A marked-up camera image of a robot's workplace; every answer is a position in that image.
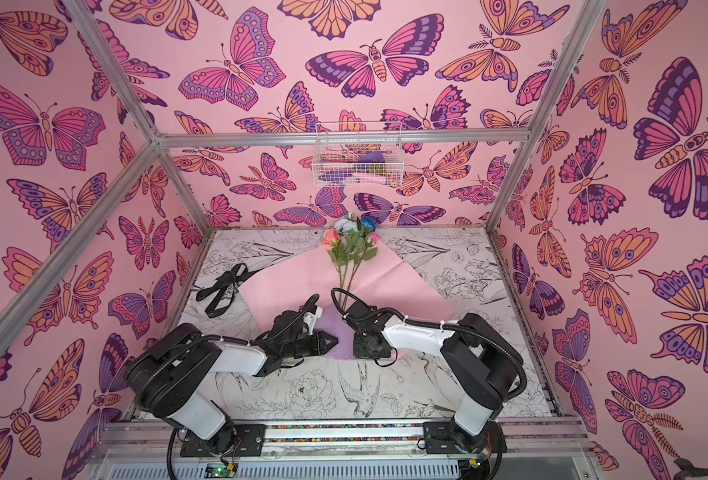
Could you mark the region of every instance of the white wire basket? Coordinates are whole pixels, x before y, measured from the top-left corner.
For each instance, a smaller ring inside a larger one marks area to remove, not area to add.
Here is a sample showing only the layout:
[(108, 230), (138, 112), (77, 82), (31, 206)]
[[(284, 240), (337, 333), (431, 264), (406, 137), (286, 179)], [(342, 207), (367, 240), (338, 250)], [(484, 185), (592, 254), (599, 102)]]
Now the white wire basket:
[(405, 154), (401, 124), (358, 122), (359, 130), (346, 130), (344, 122), (319, 122), (311, 174), (317, 187), (386, 185), (401, 187)]

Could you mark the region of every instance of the pink rose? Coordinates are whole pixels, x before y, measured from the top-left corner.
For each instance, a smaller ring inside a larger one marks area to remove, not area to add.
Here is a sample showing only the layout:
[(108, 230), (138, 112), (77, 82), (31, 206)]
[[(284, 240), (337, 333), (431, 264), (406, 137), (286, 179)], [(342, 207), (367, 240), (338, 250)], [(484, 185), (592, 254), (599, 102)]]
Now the pink rose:
[(334, 228), (330, 228), (325, 232), (325, 237), (321, 239), (321, 244), (330, 246), (338, 240), (340, 240), (338, 232), (336, 232)]

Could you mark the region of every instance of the floral print mat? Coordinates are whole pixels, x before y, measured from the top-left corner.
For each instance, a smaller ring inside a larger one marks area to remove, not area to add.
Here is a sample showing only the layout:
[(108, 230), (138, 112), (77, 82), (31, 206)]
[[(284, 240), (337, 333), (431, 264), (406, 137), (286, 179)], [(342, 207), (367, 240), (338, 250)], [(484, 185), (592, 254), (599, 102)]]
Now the floral print mat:
[[(250, 270), (277, 264), (320, 245), (323, 230), (225, 230), (216, 233), (194, 290), (211, 286), (234, 264)], [(482, 228), (382, 228), (378, 234), (462, 318), (481, 315), (524, 359), (527, 389), (507, 402), (501, 416), (550, 416), (527, 343), (503, 287), (501, 274)], [(248, 339), (260, 331), (239, 294), (222, 316), (209, 319), (195, 293), (181, 322), (205, 334)], [(380, 368), (370, 360), (307, 358), (289, 370), (264, 378), (214, 373), (205, 378), (205, 395), (237, 419), (432, 418), (452, 417), (463, 398), (444, 359), (414, 350)]]

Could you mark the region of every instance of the flower bouquet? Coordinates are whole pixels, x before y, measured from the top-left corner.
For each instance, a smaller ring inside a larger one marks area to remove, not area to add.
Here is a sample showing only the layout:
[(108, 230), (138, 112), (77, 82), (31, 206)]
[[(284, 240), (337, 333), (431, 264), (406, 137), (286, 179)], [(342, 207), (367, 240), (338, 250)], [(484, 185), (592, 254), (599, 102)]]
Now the flower bouquet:
[[(375, 245), (378, 235), (375, 233), (375, 220), (369, 216), (354, 217), (349, 213), (325, 232), (322, 245), (330, 247), (328, 254), (338, 271), (340, 288), (351, 291), (351, 282), (363, 261), (372, 260), (378, 253)], [(345, 310), (349, 298), (340, 295), (338, 303)]]

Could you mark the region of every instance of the green leaf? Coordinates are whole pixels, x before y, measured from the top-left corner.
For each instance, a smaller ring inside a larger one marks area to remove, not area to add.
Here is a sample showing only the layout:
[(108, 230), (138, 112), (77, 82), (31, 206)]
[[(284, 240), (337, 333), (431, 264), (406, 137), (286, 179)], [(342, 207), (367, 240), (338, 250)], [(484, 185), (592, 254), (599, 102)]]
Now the green leaf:
[(377, 248), (370, 248), (367, 249), (364, 255), (361, 256), (363, 260), (372, 260), (375, 258), (375, 255), (378, 253)]

